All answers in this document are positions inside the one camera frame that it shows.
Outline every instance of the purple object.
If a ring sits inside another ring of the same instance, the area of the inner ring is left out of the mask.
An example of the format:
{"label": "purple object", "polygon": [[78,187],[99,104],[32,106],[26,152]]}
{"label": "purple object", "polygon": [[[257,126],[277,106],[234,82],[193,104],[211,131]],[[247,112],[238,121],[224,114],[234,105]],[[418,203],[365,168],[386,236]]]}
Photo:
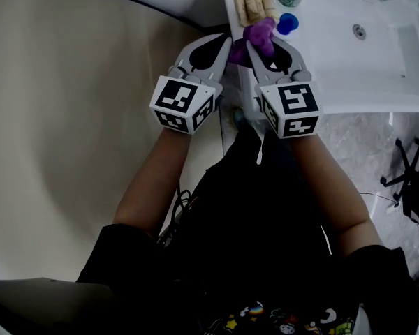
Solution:
{"label": "purple object", "polygon": [[247,50],[247,41],[257,47],[264,56],[273,57],[274,47],[270,39],[273,37],[274,26],[275,22],[271,17],[266,17],[257,24],[247,26],[244,29],[243,38],[235,41],[228,61],[244,67],[253,67]]}
{"label": "purple object", "polygon": [[281,35],[288,35],[293,30],[296,30],[300,25],[297,17],[293,14],[283,14],[279,18],[277,30]]}

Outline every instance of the person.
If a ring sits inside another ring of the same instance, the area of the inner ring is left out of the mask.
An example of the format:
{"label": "person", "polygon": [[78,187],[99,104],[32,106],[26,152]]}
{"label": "person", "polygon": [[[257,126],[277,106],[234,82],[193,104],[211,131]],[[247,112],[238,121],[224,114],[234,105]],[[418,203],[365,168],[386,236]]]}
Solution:
{"label": "person", "polygon": [[414,334],[419,292],[399,248],[317,135],[238,134],[166,249],[159,233],[191,136],[164,129],[78,279],[122,299],[132,334]]}

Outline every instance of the sink drain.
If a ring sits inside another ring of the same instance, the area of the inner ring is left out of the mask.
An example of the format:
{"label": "sink drain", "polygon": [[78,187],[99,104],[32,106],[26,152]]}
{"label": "sink drain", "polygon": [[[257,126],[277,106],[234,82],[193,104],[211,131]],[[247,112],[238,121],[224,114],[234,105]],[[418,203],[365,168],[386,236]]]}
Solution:
{"label": "sink drain", "polygon": [[366,38],[366,31],[363,29],[363,27],[359,24],[355,24],[352,26],[352,31],[356,38],[359,40],[364,40]]}

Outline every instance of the black and white marker cube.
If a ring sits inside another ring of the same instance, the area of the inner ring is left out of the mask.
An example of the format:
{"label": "black and white marker cube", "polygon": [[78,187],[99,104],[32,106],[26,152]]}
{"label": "black and white marker cube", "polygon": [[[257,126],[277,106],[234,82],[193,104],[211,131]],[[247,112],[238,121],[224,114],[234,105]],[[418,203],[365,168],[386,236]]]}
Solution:
{"label": "black and white marker cube", "polygon": [[323,116],[316,82],[260,87],[265,116],[281,139],[316,133]]}
{"label": "black and white marker cube", "polygon": [[215,92],[203,84],[160,76],[149,106],[161,125],[194,134],[214,111]]}

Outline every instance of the black t-shirt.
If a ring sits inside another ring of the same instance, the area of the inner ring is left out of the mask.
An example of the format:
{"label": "black t-shirt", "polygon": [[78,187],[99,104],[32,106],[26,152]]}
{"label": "black t-shirt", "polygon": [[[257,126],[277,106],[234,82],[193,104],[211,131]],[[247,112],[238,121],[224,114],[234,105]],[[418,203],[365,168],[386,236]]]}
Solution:
{"label": "black t-shirt", "polygon": [[347,335],[369,319],[374,335],[416,332],[418,292],[402,250],[330,255],[303,183],[265,184],[259,168],[217,182],[215,171],[166,251],[129,226],[101,231],[78,281],[109,285],[130,331]]}

